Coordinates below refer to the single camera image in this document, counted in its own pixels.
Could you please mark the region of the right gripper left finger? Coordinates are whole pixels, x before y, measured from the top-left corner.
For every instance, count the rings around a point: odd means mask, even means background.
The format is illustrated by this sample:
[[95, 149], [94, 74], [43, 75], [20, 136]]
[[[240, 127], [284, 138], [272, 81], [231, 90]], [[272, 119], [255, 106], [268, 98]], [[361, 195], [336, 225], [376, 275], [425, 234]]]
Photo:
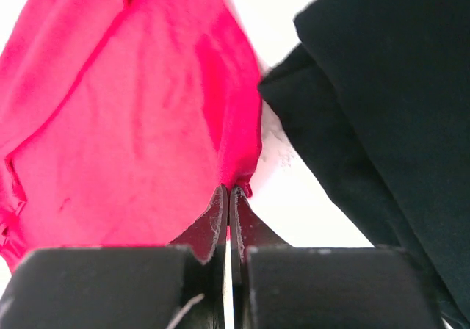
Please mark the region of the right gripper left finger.
[[3, 328], [222, 328], [228, 191], [166, 246], [31, 252], [1, 296]]

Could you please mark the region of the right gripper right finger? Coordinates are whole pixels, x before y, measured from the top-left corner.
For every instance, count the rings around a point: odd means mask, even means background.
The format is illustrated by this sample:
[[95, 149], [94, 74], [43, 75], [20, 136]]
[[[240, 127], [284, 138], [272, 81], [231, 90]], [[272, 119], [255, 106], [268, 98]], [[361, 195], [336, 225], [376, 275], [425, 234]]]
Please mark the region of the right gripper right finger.
[[403, 250], [293, 247], [229, 202], [236, 328], [442, 328], [433, 289]]

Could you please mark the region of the red t shirt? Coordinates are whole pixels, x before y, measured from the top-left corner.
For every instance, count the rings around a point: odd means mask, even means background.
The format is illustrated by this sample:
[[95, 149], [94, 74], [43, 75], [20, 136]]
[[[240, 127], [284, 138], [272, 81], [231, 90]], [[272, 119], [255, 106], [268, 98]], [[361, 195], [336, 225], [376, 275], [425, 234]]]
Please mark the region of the red t shirt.
[[250, 194], [258, 62], [225, 0], [28, 0], [1, 54], [1, 257], [164, 245]]

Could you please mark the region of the black folded t shirt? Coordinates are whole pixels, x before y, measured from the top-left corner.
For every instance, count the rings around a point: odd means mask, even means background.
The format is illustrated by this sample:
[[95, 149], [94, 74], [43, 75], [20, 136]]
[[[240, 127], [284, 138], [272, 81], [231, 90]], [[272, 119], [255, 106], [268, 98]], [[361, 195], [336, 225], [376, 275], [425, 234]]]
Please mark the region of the black folded t shirt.
[[332, 202], [469, 326], [469, 0], [316, 0], [259, 86]]

